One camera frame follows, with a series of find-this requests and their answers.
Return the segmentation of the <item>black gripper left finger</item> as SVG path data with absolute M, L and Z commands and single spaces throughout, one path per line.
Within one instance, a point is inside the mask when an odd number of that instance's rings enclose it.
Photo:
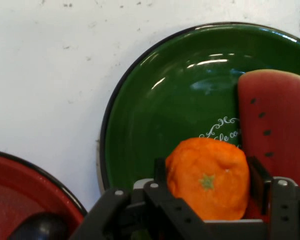
M 204 222 L 167 188 L 164 158 L 154 162 L 154 179 L 128 191 L 108 189 L 70 236 L 72 240 L 128 240 L 147 230 L 153 240 L 209 240 Z

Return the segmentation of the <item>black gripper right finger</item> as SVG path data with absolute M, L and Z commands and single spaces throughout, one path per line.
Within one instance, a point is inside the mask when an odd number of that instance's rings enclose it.
M 300 240 L 300 187 L 291 178 L 272 176 L 256 157 L 247 158 L 250 194 L 266 216 L 268 240 Z

